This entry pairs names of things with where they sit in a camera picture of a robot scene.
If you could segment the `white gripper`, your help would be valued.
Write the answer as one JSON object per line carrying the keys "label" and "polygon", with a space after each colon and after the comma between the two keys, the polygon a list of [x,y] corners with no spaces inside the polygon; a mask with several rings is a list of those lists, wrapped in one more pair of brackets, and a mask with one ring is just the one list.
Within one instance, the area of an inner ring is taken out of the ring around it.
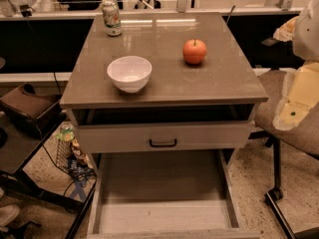
{"label": "white gripper", "polygon": [[289,101],[278,103],[273,125],[279,130],[292,130],[306,118],[319,102],[319,63],[300,67],[289,93]]}

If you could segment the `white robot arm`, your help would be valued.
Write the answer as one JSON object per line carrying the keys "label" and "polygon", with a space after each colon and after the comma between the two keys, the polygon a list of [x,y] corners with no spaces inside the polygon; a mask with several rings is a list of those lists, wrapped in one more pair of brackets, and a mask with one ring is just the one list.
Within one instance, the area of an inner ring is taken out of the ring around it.
{"label": "white robot arm", "polygon": [[305,63],[288,72],[283,81],[273,125],[291,130],[319,103],[319,0],[311,0],[301,13],[276,30],[273,37],[292,41],[293,53]]}

